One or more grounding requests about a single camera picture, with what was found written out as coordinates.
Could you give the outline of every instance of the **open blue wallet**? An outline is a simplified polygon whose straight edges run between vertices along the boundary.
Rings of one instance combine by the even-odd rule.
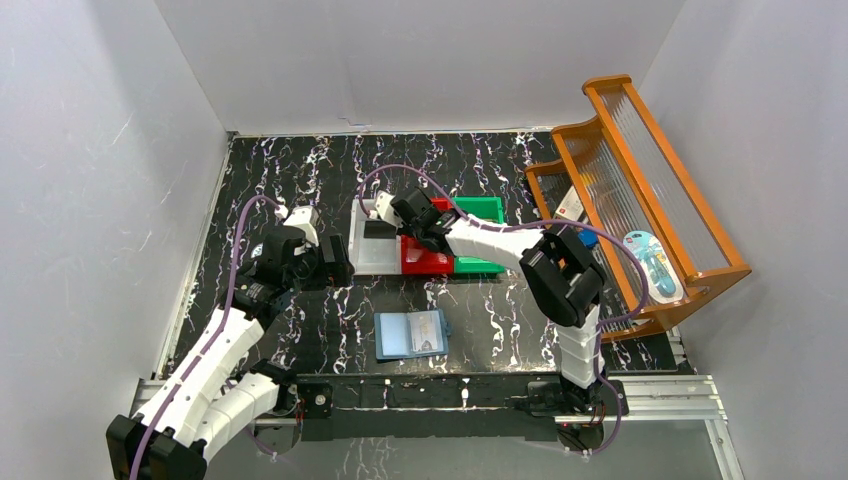
[[[448,353],[449,327],[442,310],[374,315],[377,359],[400,360]]]

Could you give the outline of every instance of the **green bin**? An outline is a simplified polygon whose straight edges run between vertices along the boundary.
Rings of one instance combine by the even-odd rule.
[[[500,197],[456,197],[453,200],[459,208],[481,220],[504,222]],[[500,265],[474,257],[457,257],[453,268],[454,273],[503,273],[504,270]]]

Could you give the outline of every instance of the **robotic arm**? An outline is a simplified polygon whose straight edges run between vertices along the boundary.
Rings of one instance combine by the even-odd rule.
[[[237,271],[231,313],[211,347],[213,332],[225,321],[220,308],[153,398],[132,418],[118,415],[110,424],[106,437],[116,479],[130,478],[139,451],[143,452],[139,479],[202,479],[208,462],[256,417],[295,407],[295,395],[289,392],[295,374],[267,360],[221,394],[237,362],[286,308],[293,291],[351,283],[353,268],[345,243],[340,235],[319,243],[313,207],[296,208],[291,215],[278,208],[276,214],[285,222],[266,235],[261,255]],[[440,212],[420,189],[397,197],[380,192],[371,218],[394,225],[398,234],[416,238],[431,251],[477,257],[523,274],[540,310],[557,324],[565,404],[585,411],[600,388],[594,362],[599,355],[598,305],[605,276],[573,230],[504,232],[506,225],[462,218],[456,210]],[[603,358],[597,362],[603,375]],[[184,375],[189,369],[190,375]],[[150,440],[143,442],[151,422],[155,428]]]

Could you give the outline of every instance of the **wooden rack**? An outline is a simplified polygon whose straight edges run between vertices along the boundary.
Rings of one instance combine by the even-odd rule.
[[[562,199],[550,186],[570,180],[589,223],[617,238],[635,230],[660,241],[684,289],[681,300],[656,300],[629,328],[607,332],[605,341],[661,333],[679,324],[751,272],[713,214],[683,163],[627,75],[583,85],[597,115],[553,129],[561,160],[525,170],[543,218]],[[611,243],[601,240],[609,277],[633,309],[641,295],[635,269]]]

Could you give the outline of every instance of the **marble surface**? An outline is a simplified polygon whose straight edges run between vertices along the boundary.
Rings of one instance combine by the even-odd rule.
[[[314,205],[320,234],[347,239],[354,189],[374,168],[406,163],[423,169],[452,195],[499,196],[510,224],[538,218],[526,189],[527,165],[557,158],[547,133],[369,135],[239,138],[213,213],[190,307],[173,352],[181,361],[208,322],[226,287],[239,211],[264,193],[289,207]],[[390,171],[367,186],[396,191],[426,183],[404,171]],[[261,242],[275,221],[258,206],[249,218],[243,256]],[[605,294],[602,316],[620,313],[614,289]],[[374,313],[441,308],[452,324],[448,355],[377,362]],[[539,312],[523,279],[507,272],[496,278],[376,276],[354,284],[293,296],[265,337],[242,360],[267,357],[302,373],[464,373],[553,371],[558,347],[553,325]],[[604,345],[613,371],[674,370],[664,335]]]

